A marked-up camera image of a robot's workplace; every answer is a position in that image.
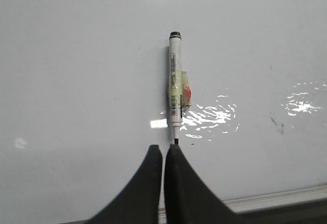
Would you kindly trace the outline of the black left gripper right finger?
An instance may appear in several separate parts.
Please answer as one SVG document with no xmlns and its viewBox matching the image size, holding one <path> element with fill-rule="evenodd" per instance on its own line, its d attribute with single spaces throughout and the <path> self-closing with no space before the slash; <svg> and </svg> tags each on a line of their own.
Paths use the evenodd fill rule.
<svg viewBox="0 0 327 224">
<path fill-rule="evenodd" d="M 167 152 L 163 186 L 167 223 L 245 223 L 204 184 L 177 144 Z"/>
</svg>

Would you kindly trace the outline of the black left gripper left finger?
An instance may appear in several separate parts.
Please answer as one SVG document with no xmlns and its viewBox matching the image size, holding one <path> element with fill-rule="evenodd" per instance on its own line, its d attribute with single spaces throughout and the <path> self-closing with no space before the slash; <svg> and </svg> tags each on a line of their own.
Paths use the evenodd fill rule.
<svg viewBox="0 0 327 224">
<path fill-rule="evenodd" d="M 158 223 L 161 176 L 162 154 L 153 144 L 123 190 L 87 223 Z"/>
</svg>

